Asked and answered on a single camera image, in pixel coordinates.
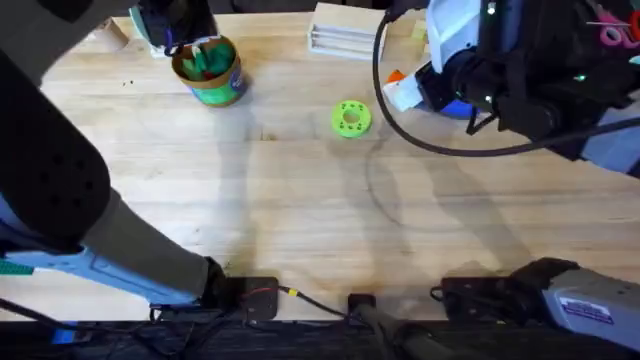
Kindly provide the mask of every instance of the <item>green plastic part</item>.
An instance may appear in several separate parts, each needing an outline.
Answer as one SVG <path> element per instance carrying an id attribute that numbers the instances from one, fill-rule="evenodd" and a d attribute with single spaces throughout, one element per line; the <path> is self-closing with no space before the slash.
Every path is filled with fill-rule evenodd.
<path id="1" fill-rule="evenodd" d="M 207 70 L 215 76 L 227 72 L 233 64 L 235 53 L 226 43 L 221 43 L 207 50 Z"/>
<path id="2" fill-rule="evenodd" d="M 182 72 L 184 72 L 184 74 L 191 81 L 202 81 L 202 80 L 204 80 L 204 78 L 202 77 L 202 73 L 200 73 L 196 69 L 196 65 L 193 63 L 193 60 L 182 59 Z"/>
<path id="3" fill-rule="evenodd" d="M 333 108 L 331 127 L 340 136 L 357 138 L 369 131 L 372 123 L 369 108 L 355 100 L 347 100 Z"/>
<path id="4" fill-rule="evenodd" d="M 193 61 L 196 64 L 196 70 L 198 70 L 198 72 L 207 70 L 207 58 L 201 51 L 195 54 Z"/>
<path id="5" fill-rule="evenodd" d="M 33 268 L 26 265 L 18 265 L 5 260 L 0 260 L 0 275 L 31 275 Z"/>

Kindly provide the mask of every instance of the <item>pen holder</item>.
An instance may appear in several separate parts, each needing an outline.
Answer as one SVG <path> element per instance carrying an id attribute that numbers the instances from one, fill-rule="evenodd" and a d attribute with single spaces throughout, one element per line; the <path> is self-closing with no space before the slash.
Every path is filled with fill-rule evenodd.
<path id="1" fill-rule="evenodd" d="M 219 39 L 211 39 L 201 44 L 205 50 L 209 50 L 220 43 L 229 44 L 234 51 L 235 57 L 231 67 L 222 75 L 211 80 L 192 81 L 182 71 L 182 59 L 193 59 L 191 47 L 185 46 L 180 54 L 173 57 L 171 67 L 178 75 L 180 81 L 191 89 L 191 92 L 203 104 L 212 107 L 226 107 L 238 101 L 244 94 L 247 84 L 242 74 L 242 65 L 238 50 L 229 39 L 221 36 Z"/>

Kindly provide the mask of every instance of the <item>cable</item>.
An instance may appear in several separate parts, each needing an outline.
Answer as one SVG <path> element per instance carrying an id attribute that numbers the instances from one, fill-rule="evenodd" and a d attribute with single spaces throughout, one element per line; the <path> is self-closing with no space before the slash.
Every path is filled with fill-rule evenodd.
<path id="1" fill-rule="evenodd" d="M 284 292 L 285 294 L 289 295 L 289 296 L 293 296 L 293 297 L 299 297 L 300 299 L 308 302 L 309 304 L 317 307 L 320 310 L 323 310 L 325 312 L 328 312 L 329 314 L 335 315 L 335 316 L 339 316 L 343 319 L 348 319 L 351 318 L 350 315 L 347 315 L 345 313 L 343 313 L 342 311 L 338 311 L 335 309 L 332 309 L 326 305 L 323 305 L 315 300 L 313 300 L 312 298 L 310 298 L 309 296 L 303 294 L 301 291 L 298 291 L 296 289 L 292 289 L 290 287 L 286 287 L 286 286 L 278 286 L 278 289 L 282 292 Z"/>
<path id="2" fill-rule="evenodd" d="M 18 305 L 14 302 L 11 302 L 3 298 L 0 298 L 0 308 L 18 315 L 22 315 L 32 320 L 36 320 L 52 329 L 62 329 L 62 330 L 69 330 L 69 331 L 93 331 L 93 332 L 119 334 L 119 335 L 130 335 L 131 338 L 134 341 L 136 341 L 139 345 L 141 345 L 142 347 L 147 349 L 149 352 L 161 358 L 169 358 L 171 356 L 174 356 L 184 351 L 184 349 L 181 349 L 173 353 L 167 353 L 158 349 L 156 346 L 150 344 L 149 339 L 146 339 L 142 335 L 138 334 L 138 330 L 140 330 L 146 324 L 136 325 L 130 329 L 103 328 L 99 326 L 90 326 L 90 325 L 70 325 L 70 324 L 65 324 L 61 321 L 55 320 L 53 318 L 50 318 L 37 311 L 25 308 L 24 306 Z M 189 338 L 187 338 L 187 340 L 185 341 L 185 346 L 188 343 L 188 341 L 189 341 Z"/>
<path id="3" fill-rule="evenodd" d="M 451 149 L 443 146 L 438 146 L 430 143 L 426 143 L 418 138 L 413 137 L 411 134 L 406 132 L 398 123 L 395 121 L 387 105 L 385 103 L 384 97 L 382 95 L 382 89 L 380 87 L 380 73 L 379 73 L 379 54 L 380 54 L 380 42 L 382 40 L 382 33 L 384 32 L 385 26 L 390 23 L 390 15 L 389 11 L 384 16 L 382 21 L 380 21 L 380 25 L 378 25 L 378 30 L 376 31 L 376 37 L 373 43 L 373 87 L 376 93 L 376 100 L 380 105 L 380 110 L 382 111 L 382 115 L 385 120 L 389 124 L 389 126 L 396 132 L 400 137 L 408 141 L 414 146 L 417 146 L 421 149 L 431 151 L 441 155 L 448 156 L 460 156 L 460 157 L 495 157 L 495 156 L 507 156 L 507 155 L 515 155 L 521 154 L 533 150 L 539 150 L 542 148 L 546 148 L 553 145 L 558 145 L 564 142 L 584 139 L 596 135 L 602 135 L 611 133 L 614 131 L 627 129 L 634 126 L 640 126 L 640 117 L 631 118 L 624 121 L 619 121 L 617 123 L 611 123 L 601 126 L 592 127 L 590 129 L 584 131 L 572 132 L 569 134 L 560 135 L 557 137 L 552 137 L 548 139 L 543 139 L 535 142 L 531 142 L 528 144 L 522 145 L 514 145 L 505 148 L 499 149 L 490 149 L 490 150 L 466 150 L 466 149 Z"/>

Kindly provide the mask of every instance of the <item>green spool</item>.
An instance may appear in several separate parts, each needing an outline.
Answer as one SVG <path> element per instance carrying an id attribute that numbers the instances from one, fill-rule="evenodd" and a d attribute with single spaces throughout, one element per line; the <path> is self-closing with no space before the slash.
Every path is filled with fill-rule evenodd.
<path id="1" fill-rule="evenodd" d="M 343 101 L 333 108 L 331 127 L 340 136 L 360 137 L 371 127 L 371 112 L 359 101 Z"/>

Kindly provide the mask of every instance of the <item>pink object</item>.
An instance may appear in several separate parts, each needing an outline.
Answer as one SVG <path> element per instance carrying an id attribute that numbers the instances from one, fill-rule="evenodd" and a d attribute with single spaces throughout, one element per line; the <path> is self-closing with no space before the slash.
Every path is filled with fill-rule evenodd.
<path id="1" fill-rule="evenodd" d="M 628 23 L 618 19 L 605 10 L 602 5 L 596 4 L 593 0 L 587 0 L 587 2 L 598 15 L 600 22 L 628 25 Z M 603 26 L 602 31 L 600 31 L 600 41 L 607 46 L 618 46 L 622 44 L 622 46 L 627 49 L 635 49 L 640 46 L 640 41 L 634 41 L 631 32 L 626 26 Z"/>

